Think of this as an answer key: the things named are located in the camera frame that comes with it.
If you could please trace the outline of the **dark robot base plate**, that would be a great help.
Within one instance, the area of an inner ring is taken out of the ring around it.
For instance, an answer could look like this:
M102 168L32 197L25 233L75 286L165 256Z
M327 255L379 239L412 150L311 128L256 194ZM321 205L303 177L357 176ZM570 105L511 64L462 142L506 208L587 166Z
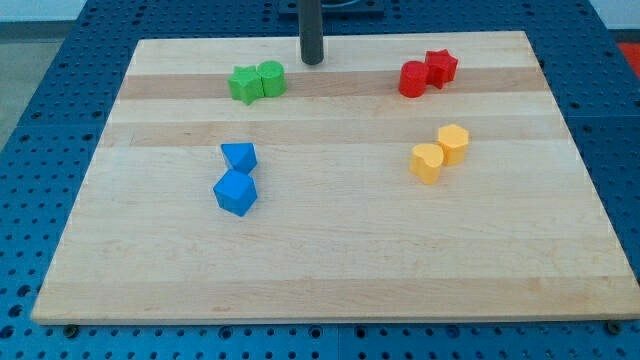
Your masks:
M383 15L383 0L321 0L322 12L325 16L348 15ZM280 18L296 18L298 15L297 0L276 0L275 8Z

